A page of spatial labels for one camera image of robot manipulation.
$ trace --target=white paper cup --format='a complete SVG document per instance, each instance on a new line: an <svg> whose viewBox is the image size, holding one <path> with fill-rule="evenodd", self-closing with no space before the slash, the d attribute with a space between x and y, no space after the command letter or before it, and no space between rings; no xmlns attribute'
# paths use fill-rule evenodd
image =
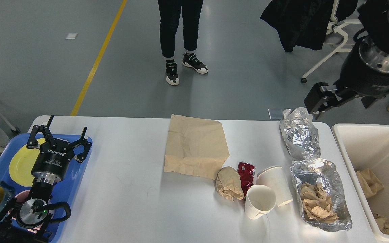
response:
<svg viewBox="0 0 389 243"><path fill-rule="evenodd" d="M283 168L280 166L273 166L260 172L256 184L265 185L274 190L278 207L293 201Z"/></svg>
<svg viewBox="0 0 389 243"><path fill-rule="evenodd" d="M258 219L274 208L276 202L273 189L264 185L253 185L245 196L245 215L249 219Z"/></svg>

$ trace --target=chair leg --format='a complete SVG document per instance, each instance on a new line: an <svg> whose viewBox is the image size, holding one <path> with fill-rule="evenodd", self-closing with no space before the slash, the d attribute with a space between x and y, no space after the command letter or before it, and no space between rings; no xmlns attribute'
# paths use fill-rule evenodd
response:
<svg viewBox="0 0 389 243"><path fill-rule="evenodd" d="M334 32L341 34L343 36L343 41L332 52L330 52L326 57L324 57L322 60L320 60L318 63L316 63L315 66L310 68L310 70L307 71L301 77L301 83L302 83L302 80L307 81L307 79L306 79L307 76L309 76L313 71L315 71L320 65L322 65L326 60L328 60L330 57L332 57L332 55L334 55L335 53L341 52L341 51L346 51L346 52L350 51L350 49L342 48L344 45L346 45L347 41L349 40L349 35L343 29L341 29L344 26L347 26L347 24L346 25L343 24L343 25L340 25L340 26L334 28Z"/></svg>
<svg viewBox="0 0 389 243"><path fill-rule="evenodd" d="M0 112L0 117L1 117L1 119L4 120L4 122L9 126L9 128L11 129L11 131L12 131L13 134L15 134L15 135L16 135L16 134L20 134L19 128L13 126L13 125L12 125L12 124L3 116L3 114L1 114L1 112Z"/></svg>

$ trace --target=gray floor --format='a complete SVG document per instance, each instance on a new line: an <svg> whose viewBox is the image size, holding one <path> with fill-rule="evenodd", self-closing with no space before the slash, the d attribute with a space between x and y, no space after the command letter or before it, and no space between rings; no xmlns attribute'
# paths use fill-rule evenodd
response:
<svg viewBox="0 0 389 243"><path fill-rule="evenodd" d="M21 131L39 115L70 115L121 2L0 1L0 111ZM181 21L181 84L173 87L165 81L157 2L128 0L78 115L270 120L268 109L304 106L313 84L338 79L347 54L334 55L301 84L331 47L284 53L275 29L259 19L268 3L204 1L197 55L207 75L181 65ZM65 40L67 33L79 35ZM389 124L388 103L364 109L353 100L319 121Z"/></svg>

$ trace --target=black jacket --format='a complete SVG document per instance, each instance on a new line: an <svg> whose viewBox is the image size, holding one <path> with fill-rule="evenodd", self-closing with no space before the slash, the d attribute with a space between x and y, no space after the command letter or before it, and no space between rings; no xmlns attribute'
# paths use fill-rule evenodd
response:
<svg viewBox="0 0 389 243"><path fill-rule="evenodd" d="M358 0L342 0L336 12L344 20L357 7ZM261 19L277 30L285 51L294 46L322 49L331 16L333 0L272 0Z"/></svg>

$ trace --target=blue tray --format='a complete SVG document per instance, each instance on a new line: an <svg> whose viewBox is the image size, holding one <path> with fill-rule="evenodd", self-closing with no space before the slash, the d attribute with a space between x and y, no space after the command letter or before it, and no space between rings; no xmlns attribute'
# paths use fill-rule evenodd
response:
<svg viewBox="0 0 389 243"><path fill-rule="evenodd" d="M37 135L37 139L43 137L42 135ZM53 134L53 137L58 137L63 140L68 140L69 142L74 142L80 138L80 135L58 135ZM28 141L29 134L19 134L14 137L7 145L6 149L0 156L0 181L5 181L8 185L14 187L15 193L17 195L20 192L31 189L31 187L25 187L14 182L9 173L9 165L16 154L16 152L22 148L22 146L26 145ZM74 149L75 154L78 154L83 151L83 147L79 146ZM55 185L54 190L52 192L52 202L58 203L60 201L67 202L70 207L73 204L74 198L76 197L77 189L79 189L80 181L82 180L83 173L85 172L86 165L88 164L89 155L86 157L85 161L82 164L79 164L76 160L71 160L68 166L67 173L62 182L59 182ZM55 211L54 217L60 218L63 217L64 210L57 209ZM70 224L70 219L62 222L62 223L50 223L47 230L52 231L52 235L49 238L50 243L55 243L59 240L61 233L65 224ZM15 227L21 228L15 220L13 220L13 225Z"/></svg>

